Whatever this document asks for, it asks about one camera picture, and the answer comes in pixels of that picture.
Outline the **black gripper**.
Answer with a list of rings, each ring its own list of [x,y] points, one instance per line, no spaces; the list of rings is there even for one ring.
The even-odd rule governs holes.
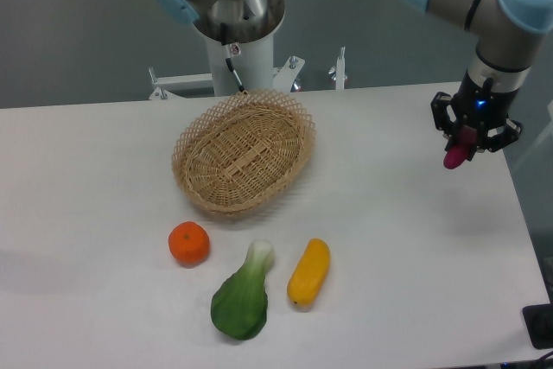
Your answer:
[[[523,125],[508,117],[508,111],[514,101],[517,90],[495,92],[494,81],[485,79],[477,84],[465,73],[458,92],[454,95],[454,115],[463,125],[477,131],[475,152],[497,152],[519,140]],[[457,143],[460,125],[452,120],[448,110],[451,109],[453,97],[445,92],[438,92],[430,103],[435,128],[447,140],[445,151],[450,151]],[[500,132],[489,136],[492,129]]]

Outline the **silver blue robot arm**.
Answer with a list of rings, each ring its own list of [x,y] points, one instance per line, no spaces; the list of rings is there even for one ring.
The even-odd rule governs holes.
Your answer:
[[[273,35],[283,0],[156,0],[176,22],[204,38],[217,95],[252,89],[288,91],[302,68],[291,60],[273,68]],[[405,0],[424,13],[475,34],[475,56],[454,95],[431,103],[435,127],[446,138],[444,165],[454,169],[478,152],[516,142],[522,124],[509,108],[552,30],[552,0]]]

